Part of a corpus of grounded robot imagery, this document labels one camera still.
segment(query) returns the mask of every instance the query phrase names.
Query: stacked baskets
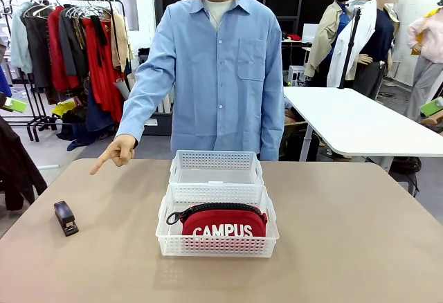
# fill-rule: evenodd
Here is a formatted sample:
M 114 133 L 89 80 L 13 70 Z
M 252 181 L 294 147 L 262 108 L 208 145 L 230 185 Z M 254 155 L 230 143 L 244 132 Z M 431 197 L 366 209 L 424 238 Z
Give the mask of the stacked baskets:
M 178 151 L 169 182 L 156 231 L 164 256 L 272 256 L 279 234 L 255 153 Z M 166 223 L 168 215 L 203 203 L 244 203 L 259 208 L 269 219 L 266 237 L 183 236 L 180 221 L 173 226 Z

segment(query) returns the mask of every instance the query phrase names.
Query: hand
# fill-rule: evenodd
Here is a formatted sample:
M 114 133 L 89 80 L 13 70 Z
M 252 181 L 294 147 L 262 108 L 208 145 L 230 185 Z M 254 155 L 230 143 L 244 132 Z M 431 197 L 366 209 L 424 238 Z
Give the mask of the hand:
M 368 64 L 373 63 L 372 58 L 367 55 L 367 54 L 359 54 L 359 58 L 357 60 L 358 63 L 360 64 L 364 64 L 365 66 L 367 66 Z
M 421 52 L 422 52 L 422 45 L 417 43 L 417 44 L 413 47 L 413 50 L 416 51 L 416 52 L 418 52 L 418 53 L 421 53 Z
M 103 164 L 106 163 L 109 159 L 112 159 L 117 167 L 127 165 L 128 162 L 134 158 L 135 144 L 136 139 L 133 136 L 120 135 L 111 144 L 109 144 L 108 148 L 98 158 L 98 161 L 94 168 L 91 170 L 90 174 L 95 175 L 103 166 Z

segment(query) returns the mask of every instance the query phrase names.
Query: red zipper pouch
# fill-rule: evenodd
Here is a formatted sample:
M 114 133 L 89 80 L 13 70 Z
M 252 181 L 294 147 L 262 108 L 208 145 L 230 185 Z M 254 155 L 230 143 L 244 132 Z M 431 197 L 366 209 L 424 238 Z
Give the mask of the red zipper pouch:
M 172 213 L 168 225 L 181 221 L 182 235 L 266 237 L 268 217 L 260 209 L 241 203 L 208 203 Z

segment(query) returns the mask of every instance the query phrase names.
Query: beige table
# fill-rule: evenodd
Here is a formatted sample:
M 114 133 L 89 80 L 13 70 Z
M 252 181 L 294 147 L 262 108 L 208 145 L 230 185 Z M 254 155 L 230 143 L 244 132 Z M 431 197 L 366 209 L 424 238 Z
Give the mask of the beige table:
M 93 163 L 73 163 L 0 240 L 0 302 L 443 302 L 443 227 L 376 165 L 263 163 L 274 256 L 208 259 L 160 254 L 169 161 L 91 177 Z

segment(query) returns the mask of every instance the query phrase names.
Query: black stapler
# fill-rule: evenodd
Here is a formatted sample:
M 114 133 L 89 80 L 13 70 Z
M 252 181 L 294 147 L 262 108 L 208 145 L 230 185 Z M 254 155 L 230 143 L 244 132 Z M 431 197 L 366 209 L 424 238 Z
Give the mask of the black stapler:
M 71 236 L 78 232 L 78 227 L 75 224 L 74 214 L 72 213 L 68 204 L 66 204 L 66 201 L 55 203 L 54 212 L 63 229 L 64 236 Z

